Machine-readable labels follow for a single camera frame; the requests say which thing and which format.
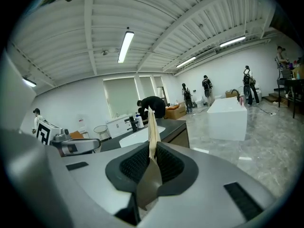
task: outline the ceiling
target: ceiling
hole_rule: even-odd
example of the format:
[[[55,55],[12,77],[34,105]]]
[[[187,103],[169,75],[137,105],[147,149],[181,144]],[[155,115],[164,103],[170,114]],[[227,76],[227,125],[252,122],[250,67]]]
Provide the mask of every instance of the ceiling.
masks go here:
[[[99,75],[178,73],[229,39],[246,34],[250,45],[275,35],[274,11],[266,0],[56,0],[20,19],[8,53],[39,93]],[[128,30],[135,35],[118,64]]]

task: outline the glossy floor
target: glossy floor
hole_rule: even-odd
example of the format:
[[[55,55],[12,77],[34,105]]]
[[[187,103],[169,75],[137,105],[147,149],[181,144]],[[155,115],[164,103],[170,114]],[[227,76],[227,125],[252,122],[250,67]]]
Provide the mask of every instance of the glossy floor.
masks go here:
[[[179,120],[187,121],[192,149],[226,159],[280,197],[295,180],[304,160],[304,116],[296,114],[293,119],[292,111],[285,105],[278,108],[267,101],[262,101],[259,107],[276,115],[246,106],[248,121],[244,141],[209,138],[207,109]]]

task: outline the white cabinet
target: white cabinet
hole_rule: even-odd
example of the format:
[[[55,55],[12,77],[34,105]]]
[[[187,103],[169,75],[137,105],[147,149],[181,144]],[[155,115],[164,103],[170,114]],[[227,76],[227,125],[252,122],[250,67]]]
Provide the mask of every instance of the white cabinet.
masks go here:
[[[108,126],[110,135],[112,138],[115,138],[119,135],[122,135],[126,132],[129,132],[132,130],[129,117],[130,115],[124,115],[117,117],[115,119],[112,119],[110,121],[107,121],[106,125]]]

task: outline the stool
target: stool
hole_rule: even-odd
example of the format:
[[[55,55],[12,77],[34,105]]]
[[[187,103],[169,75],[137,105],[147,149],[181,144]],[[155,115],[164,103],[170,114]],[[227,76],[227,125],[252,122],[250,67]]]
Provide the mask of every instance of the stool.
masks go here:
[[[103,140],[102,134],[106,134],[106,135],[108,136],[107,139],[110,138],[110,136],[109,136],[107,130],[108,130],[108,126],[100,125],[100,126],[94,128],[93,131],[94,131],[95,133],[98,133],[98,134],[99,134],[99,138],[100,138],[100,140],[102,141],[102,140]]]

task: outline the cardboard box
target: cardboard box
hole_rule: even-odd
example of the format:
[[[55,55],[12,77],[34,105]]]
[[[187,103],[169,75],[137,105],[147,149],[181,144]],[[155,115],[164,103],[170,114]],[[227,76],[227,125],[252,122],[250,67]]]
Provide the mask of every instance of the cardboard box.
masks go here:
[[[231,93],[231,91],[226,91],[225,93],[226,93],[226,98],[235,97],[238,95],[236,91],[233,91],[233,93]]]
[[[166,115],[164,116],[165,119],[173,119],[177,120],[181,118],[182,116],[186,115],[186,106],[184,103],[181,103],[179,108],[174,110],[167,110],[166,109]]]

